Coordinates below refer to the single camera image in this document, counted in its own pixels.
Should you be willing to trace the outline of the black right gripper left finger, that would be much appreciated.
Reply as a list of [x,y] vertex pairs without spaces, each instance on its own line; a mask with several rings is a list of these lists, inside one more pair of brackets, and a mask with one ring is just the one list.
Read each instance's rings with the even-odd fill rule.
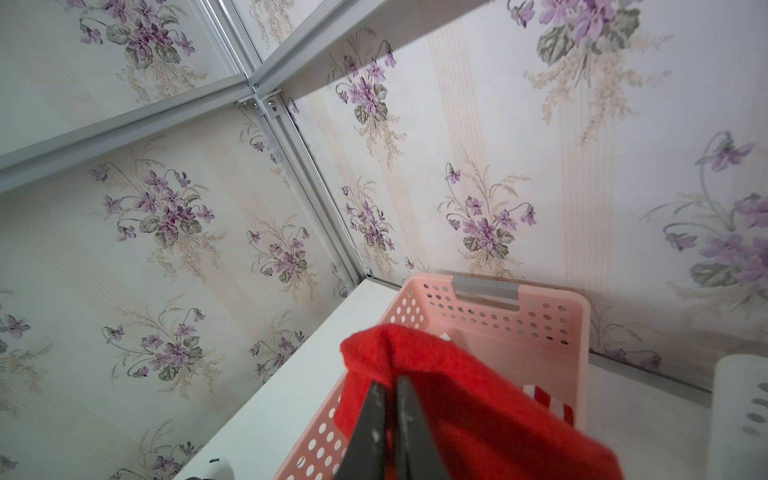
[[336,480],[384,480],[387,465],[385,387],[373,382],[366,394]]

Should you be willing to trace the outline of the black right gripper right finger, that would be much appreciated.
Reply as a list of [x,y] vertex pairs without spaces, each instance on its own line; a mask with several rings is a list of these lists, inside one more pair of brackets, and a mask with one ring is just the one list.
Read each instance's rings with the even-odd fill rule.
[[397,379],[395,464],[397,479],[449,480],[416,389],[408,376]]

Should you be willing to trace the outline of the plain red sock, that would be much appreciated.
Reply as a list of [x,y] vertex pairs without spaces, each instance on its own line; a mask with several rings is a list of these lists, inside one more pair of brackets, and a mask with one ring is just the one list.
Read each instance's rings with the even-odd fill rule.
[[455,479],[620,479],[615,454],[557,418],[459,346],[386,324],[345,339],[347,368],[334,422],[350,437],[373,382],[388,396],[413,383]]

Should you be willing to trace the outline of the red white striped sock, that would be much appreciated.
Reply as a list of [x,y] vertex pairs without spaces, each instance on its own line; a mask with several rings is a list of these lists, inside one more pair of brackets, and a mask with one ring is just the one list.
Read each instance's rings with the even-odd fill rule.
[[521,390],[539,405],[545,407],[557,418],[563,420],[570,426],[575,425],[574,411],[570,405],[551,396],[537,385],[524,385]]

